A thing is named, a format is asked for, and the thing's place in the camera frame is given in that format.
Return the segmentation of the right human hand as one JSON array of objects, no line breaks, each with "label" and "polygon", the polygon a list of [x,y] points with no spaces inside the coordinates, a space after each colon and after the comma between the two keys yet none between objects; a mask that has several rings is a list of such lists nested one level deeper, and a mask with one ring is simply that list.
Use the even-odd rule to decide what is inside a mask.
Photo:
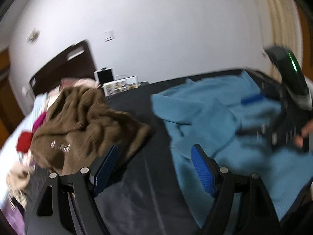
[{"label": "right human hand", "polygon": [[307,138],[310,134],[312,134],[312,131],[313,131],[313,120],[310,120],[302,128],[301,134],[296,135],[294,137],[294,143],[296,144],[296,146],[302,148],[304,139]]}]

